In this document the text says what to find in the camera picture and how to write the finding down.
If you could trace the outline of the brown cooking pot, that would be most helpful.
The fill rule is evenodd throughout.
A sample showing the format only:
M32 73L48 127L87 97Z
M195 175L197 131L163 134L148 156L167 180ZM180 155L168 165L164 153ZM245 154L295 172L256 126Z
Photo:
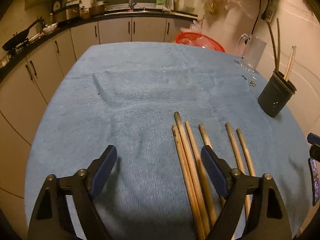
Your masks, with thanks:
M97 1L89 8L90 17L100 16L105 13L105 1Z

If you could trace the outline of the blue towel table cover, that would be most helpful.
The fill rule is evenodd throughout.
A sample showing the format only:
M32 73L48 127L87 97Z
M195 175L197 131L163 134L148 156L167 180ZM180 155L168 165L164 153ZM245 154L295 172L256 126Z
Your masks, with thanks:
M226 53L174 43L90 47L52 97L25 176L31 217L49 174L70 176L108 145L118 160L94 203L114 239L195 239L193 216L172 136L174 113L202 146L236 167L225 124L242 130L258 176L274 178L296 234L312 204L309 147L285 107L272 118L258 103L267 81Z

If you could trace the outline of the wooden chopstick four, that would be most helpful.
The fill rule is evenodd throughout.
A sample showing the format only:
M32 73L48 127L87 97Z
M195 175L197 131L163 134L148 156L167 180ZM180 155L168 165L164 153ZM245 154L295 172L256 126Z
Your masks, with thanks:
M199 148L196 144L193 132L191 130L191 126L188 121L185 121L185 127L187 129L188 137L189 137L189 140L191 143L191 147L193 149L193 154L194 154L194 158L196 161L199 178L201 181L204 200L206 201L206 207L207 207L207 212L208 212L210 224L211 224L211 226L213 226L216 222L217 216L216 216L216 212L215 212L213 197L212 197L211 190L210 190L209 183L208 183L208 179L207 179L207 174L206 174L204 165L202 163Z

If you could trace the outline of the wooden chopstick nine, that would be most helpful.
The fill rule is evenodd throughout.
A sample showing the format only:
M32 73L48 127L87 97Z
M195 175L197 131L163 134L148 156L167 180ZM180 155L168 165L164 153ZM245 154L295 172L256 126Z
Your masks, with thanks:
M294 60L295 60L295 55L296 55L296 51L297 51L297 46L295 46L295 53L293 55L293 59L292 59L292 62L291 62L291 66L290 66L290 71L289 71L289 76L288 78L290 77L290 74L292 72L292 68L293 68L293 63L294 63Z

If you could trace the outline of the wooden chopstick ten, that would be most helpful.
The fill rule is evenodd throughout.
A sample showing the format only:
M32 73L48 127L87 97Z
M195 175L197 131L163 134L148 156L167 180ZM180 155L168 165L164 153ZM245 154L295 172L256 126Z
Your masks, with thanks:
M251 158L251 155L249 153L247 144L245 142L243 133L242 133L240 128L236 129L236 133L238 135L238 138L239 138L239 141L240 141L240 144L241 144L241 147L242 147L242 151L243 151L244 156L245 156L245 160L246 160L247 168L248 168L248 171L249 171L249 175L255 177L256 174L255 174L252 158Z

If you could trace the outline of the steel rice cooker box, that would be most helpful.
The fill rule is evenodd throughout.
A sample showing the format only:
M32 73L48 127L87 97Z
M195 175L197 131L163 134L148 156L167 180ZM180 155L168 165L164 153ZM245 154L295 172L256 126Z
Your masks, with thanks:
M53 12L53 19L55 22L60 23L80 16L79 4L65 6Z

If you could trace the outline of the clear glass mug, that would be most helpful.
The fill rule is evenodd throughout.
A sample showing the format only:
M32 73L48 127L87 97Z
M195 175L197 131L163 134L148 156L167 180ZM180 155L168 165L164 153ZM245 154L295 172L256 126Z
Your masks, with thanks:
M265 47L266 42L253 34L242 34L236 46L240 66L249 72L255 72Z

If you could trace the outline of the wooden chopstick five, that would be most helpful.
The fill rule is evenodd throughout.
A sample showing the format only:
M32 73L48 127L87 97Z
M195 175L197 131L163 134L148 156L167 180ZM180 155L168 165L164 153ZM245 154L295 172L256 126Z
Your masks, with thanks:
M210 146L210 148L213 149L204 124L199 124L199 131L200 131L200 134L201 134L201 137L202 137L204 144ZM223 196L219 196L219 198L220 198L220 202L221 202L221 207L224 207L224 205L226 203L225 199L223 198Z

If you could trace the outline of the wooden chopstick six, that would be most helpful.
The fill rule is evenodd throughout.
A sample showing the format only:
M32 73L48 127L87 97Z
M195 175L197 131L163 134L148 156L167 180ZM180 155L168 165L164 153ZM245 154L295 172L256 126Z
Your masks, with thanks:
M242 158L240 156L240 150L239 150L238 144L236 142L233 130L232 130L229 122L227 122L225 124L225 127L226 127L227 134L229 136L229 140L231 142L231 146L232 146L232 149L233 149L233 152L234 152L234 156L235 156L235 159L236 159L237 167L243 174L245 174L244 164L243 164ZM245 215L246 215L246 219L248 219L248 217L249 217L250 208L251 208L251 199L250 199L250 196L247 195L246 198L245 198Z

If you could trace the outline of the wooden chopstick eight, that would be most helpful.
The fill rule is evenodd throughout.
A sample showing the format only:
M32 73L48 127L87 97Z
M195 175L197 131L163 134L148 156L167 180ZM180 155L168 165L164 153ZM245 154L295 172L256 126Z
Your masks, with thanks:
M290 66L291 66L291 62L292 62L294 53L295 53L295 46L292 46L290 57L289 57L289 61L288 61L287 68L286 68L286 71L285 71L285 74L284 74L284 80L285 81L287 81L289 79L288 76L289 76Z

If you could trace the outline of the red plastic basket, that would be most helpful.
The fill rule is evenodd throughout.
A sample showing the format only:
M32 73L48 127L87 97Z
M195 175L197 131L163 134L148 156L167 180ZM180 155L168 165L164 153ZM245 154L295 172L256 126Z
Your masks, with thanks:
M194 32L180 33L176 35L175 42L178 44L211 49L211 50L225 53L225 49L223 48L223 46L221 46L221 44L219 44L219 42L200 33L194 33Z

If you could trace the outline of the wooden chopstick three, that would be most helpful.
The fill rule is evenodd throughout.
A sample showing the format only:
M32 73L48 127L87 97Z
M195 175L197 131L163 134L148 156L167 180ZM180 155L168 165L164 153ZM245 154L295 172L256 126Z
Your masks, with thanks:
M193 154L189 145L189 141L180 117L180 114L178 112L174 113L176 125L179 130L179 134L181 137L182 145L184 148L185 157L188 163L189 173L191 176L193 191L195 193L196 203L197 203L197 210L199 213L199 216L201 218L200 225L202 226L202 232L203 235L199 235L199 239L206 239L208 233L210 232L210 223L207 215L207 210L202 194L201 184L199 180L199 176L196 169L196 164L193 158Z

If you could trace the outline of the black wok pan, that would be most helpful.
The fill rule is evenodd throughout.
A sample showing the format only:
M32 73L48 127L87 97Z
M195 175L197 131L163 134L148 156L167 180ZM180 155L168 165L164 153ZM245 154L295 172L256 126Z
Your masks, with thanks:
M10 40L8 40L3 46L2 49L4 51L10 51L13 48L15 48L20 43L24 42L29 34L29 30L38 22L42 21L42 17L38 17L36 21L34 21L28 28L26 28L24 31L16 34L13 36Z

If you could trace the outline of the wooden chopstick two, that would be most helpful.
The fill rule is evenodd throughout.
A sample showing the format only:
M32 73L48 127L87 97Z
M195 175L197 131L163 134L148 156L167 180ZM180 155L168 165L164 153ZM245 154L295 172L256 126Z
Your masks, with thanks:
M205 239L204 227L202 224L201 214L199 210L199 205L196 198L196 193L191 178L188 162L185 156L181 136L178 130L177 125L172 125L171 127L172 134L174 137L174 142L176 145L177 154L180 160L180 165L183 173L184 183L188 194L188 199L193 214L195 229L197 232L198 239Z

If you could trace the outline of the black utensil holder cup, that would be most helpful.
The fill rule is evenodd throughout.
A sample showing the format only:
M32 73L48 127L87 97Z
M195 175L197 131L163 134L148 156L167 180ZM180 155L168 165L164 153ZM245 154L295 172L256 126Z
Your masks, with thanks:
M290 80L284 79L281 72L272 73L267 85L258 97L258 103L264 112L275 118L297 91Z

